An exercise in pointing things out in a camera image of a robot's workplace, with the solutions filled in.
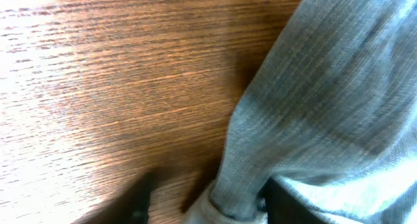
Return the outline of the light blue denim shorts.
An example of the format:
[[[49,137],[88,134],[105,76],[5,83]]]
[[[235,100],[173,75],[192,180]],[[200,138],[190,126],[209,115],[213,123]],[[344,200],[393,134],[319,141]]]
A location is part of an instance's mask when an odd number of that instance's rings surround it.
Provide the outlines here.
[[[416,0],[302,0],[185,223],[267,223],[269,178],[325,223],[416,222]]]

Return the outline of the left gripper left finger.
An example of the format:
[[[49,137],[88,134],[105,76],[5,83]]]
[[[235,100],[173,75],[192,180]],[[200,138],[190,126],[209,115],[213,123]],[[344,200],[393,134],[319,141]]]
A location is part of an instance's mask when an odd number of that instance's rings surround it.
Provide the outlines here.
[[[81,224],[148,224],[156,173],[146,173],[103,211]]]

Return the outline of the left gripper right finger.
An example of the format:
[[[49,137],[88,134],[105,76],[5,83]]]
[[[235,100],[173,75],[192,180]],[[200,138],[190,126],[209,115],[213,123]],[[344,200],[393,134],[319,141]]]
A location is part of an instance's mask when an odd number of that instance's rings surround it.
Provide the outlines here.
[[[268,224],[325,224],[272,178],[264,185],[262,196]]]

